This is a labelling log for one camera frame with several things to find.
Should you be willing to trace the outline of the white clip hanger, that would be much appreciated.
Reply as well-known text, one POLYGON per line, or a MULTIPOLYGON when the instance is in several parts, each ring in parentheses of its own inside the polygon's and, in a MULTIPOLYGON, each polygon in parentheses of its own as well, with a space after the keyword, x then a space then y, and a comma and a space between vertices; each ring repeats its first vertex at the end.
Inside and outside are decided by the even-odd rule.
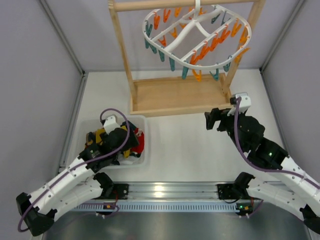
POLYGON ((200 5, 154 9, 142 22, 145 47, 168 60, 171 71, 181 67, 181 78, 204 73, 214 80, 228 73, 250 50, 252 28, 241 15, 221 6, 200 5))

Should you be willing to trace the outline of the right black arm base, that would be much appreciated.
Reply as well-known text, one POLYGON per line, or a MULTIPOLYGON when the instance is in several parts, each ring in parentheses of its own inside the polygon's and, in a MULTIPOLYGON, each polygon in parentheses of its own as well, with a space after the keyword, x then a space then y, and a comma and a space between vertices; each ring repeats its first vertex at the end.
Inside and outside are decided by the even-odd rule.
POLYGON ((246 186, 236 183, 221 183, 217 185, 218 198, 220 200, 249 200, 246 186))

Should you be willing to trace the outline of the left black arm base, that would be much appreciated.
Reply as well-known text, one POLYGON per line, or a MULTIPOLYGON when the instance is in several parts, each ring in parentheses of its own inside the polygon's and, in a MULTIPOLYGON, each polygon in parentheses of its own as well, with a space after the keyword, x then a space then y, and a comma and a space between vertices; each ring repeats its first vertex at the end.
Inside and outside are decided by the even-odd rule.
POLYGON ((127 183, 114 183, 104 189, 98 199, 101 200, 127 200, 129 193, 129 184, 127 183))

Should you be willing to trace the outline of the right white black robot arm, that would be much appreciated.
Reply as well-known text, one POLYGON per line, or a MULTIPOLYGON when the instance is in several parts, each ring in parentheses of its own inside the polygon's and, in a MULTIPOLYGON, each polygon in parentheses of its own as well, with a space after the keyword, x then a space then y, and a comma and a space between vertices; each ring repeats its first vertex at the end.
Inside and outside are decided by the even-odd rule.
POLYGON ((239 153, 254 169, 269 174, 288 187, 288 191, 241 172, 231 189, 238 199, 255 198, 282 208, 301 220, 315 233, 320 232, 320 185, 301 169, 286 150, 265 138, 265 127, 245 113, 229 114, 229 109, 205 112, 206 129, 219 122, 217 131, 231 138, 239 153))

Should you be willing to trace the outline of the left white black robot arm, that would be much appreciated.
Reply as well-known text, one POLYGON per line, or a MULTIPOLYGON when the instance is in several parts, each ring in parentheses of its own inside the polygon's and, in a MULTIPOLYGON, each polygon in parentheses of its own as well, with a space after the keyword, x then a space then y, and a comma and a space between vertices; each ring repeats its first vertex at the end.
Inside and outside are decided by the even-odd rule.
POLYGON ((16 197, 27 230, 36 237, 48 231, 71 209, 92 199, 108 199, 115 184, 101 169, 119 165, 118 157, 139 158, 144 151, 144 132, 122 124, 107 133, 103 128, 86 134, 84 150, 55 178, 31 193, 16 197))

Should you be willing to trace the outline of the mustard yellow sock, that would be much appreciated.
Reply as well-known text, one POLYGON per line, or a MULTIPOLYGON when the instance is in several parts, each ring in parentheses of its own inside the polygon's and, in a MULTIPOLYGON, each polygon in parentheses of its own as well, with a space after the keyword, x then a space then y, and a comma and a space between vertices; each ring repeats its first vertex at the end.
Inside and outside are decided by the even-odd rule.
POLYGON ((104 144, 105 139, 108 137, 104 128, 99 128, 94 132, 94 142, 101 146, 104 144))
POLYGON ((131 153, 132 153, 131 149, 124 150, 124 151, 121 152, 121 154, 123 155, 123 157, 125 159, 127 159, 131 155, 131 153))

